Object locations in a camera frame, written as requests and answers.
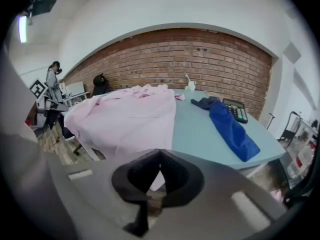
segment ceiling light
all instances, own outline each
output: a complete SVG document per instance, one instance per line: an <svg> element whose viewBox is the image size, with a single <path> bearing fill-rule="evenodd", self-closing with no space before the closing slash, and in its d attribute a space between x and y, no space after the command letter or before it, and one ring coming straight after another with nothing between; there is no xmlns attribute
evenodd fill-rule
<svg viewBox="0 0 320 240"><path fill-rule="evenodd" d="M27 16L19 18L19 37L22 44L27 42Z"/></svg>

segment red brick wall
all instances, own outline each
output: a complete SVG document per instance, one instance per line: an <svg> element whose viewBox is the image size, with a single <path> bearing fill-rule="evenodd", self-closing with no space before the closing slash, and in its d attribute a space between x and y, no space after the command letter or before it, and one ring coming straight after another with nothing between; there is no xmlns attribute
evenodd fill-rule
<svg viewBox="0 0 320 240"><path fill-rule="evenodd" d="M175 28L147 32L114 43L80 63L65 78L66 85L83 81L92 92L99 73L111 89L167 84L221 93L243 102L258 118L269 86L272 58L258 47L231 35Z"/></svg>

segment blue garment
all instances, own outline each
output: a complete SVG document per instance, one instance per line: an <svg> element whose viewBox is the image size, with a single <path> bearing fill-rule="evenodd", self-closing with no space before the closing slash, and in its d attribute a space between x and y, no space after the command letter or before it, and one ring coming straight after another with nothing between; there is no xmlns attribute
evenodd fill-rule
<svg viewBox="0 0 320 240"><path fill-rule="evenodd" d="M223 102L216 101L209 116L226 144L243 162L260 152L260 148L246 134L246 130L234 119Z"/></svg>

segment white ceiling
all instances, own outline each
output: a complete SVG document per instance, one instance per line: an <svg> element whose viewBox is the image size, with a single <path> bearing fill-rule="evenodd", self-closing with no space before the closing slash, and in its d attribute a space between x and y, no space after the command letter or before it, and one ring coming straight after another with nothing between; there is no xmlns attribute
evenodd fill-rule
<svg viewBox="0 0 320 240"><path fill-rule="evenodd" d="M32 25L27 25L29 45L58 45L70 22L89 0L56 0L51 12L32 17ZM12 27L10 45L19 45L17 22Z"/></svg>

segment woman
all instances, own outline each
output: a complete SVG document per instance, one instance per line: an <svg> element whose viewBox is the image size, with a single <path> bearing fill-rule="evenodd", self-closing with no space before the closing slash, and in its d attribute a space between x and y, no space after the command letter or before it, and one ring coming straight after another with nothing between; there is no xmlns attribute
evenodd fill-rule
<svg viewBox="0 0 320 240"><path fill-rule="evenodd" d="M59 84L63 82L63 79L58 80L57 76L56 76L59 68L60 68L59 61L54 61L52 63L52 65L49 66L47 74L46 74L46 84L48 86L50 98L55 102L62 103L63 99L62 99L62 94L61 94ZM65 118L62 114L59 113L59 115L53 115L53 117L55 119L50 120L51 121L51 123L49 123L50 129L53 126L53 121L58 119L58 122L61 127L61 131L62 131L62 135L65 138L65 140L69 141L69 140L72 140L73 138L75 138L75 136L67 128L65 128L65 123L64 123Z"/></svg>

